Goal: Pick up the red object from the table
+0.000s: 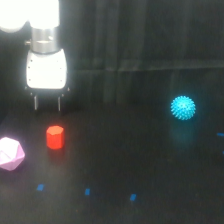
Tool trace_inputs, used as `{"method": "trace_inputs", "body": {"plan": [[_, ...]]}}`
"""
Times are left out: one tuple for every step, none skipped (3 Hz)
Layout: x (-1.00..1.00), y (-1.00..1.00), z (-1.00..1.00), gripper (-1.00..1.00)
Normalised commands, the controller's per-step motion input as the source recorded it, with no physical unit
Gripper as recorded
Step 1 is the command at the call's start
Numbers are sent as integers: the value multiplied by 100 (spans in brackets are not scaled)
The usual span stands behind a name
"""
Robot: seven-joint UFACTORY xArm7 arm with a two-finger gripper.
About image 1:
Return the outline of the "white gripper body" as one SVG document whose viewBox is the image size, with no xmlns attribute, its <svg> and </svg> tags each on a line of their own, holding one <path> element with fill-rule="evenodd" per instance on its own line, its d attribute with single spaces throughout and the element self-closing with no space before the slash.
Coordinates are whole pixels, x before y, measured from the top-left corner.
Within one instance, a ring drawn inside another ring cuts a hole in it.
<svg viewBox="0 0 224 224">
<path fill-rule="evenodd" d="M 63 49 L 42 55 L 28 52 L 26 61 L 26 90 L 31 96 L 64 94 L 68 89 L 68 69 Z"/>
</svg>

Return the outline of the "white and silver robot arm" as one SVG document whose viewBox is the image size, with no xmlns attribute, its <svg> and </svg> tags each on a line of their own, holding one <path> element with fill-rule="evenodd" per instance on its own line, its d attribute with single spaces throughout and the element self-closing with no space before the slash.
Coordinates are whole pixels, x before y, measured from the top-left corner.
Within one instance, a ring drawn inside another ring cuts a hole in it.
<svg viewBox="0 0 224 224">
<path fill-rule="evenodd" d="M 59 0 L 0 0 L 0 30 L 20 31 L 26 23 L 31 27 L 30 47 L 26 59 L 26 84 L 38 110 L 38 91 L 56 90 L 57 107 L 61 110 L 62 90 L 67 84 L 67 61 L 59 43 Z"/>
</svg>

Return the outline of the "thin gripper finger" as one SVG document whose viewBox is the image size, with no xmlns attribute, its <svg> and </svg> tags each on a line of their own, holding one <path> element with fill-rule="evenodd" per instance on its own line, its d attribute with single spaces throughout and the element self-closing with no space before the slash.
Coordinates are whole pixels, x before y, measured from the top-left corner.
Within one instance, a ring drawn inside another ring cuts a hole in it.
<svg viewBox="0 0 224 224">
<path fill-rule="evenodd" d="M 38 96 L 34 96 L 34 110 L 38 110 Z"/>
<path fill-rule="evenodd" d="M 59 96 L 57 99 L 58 111 L 61 111 L 61 97 Z"/>
</svg>

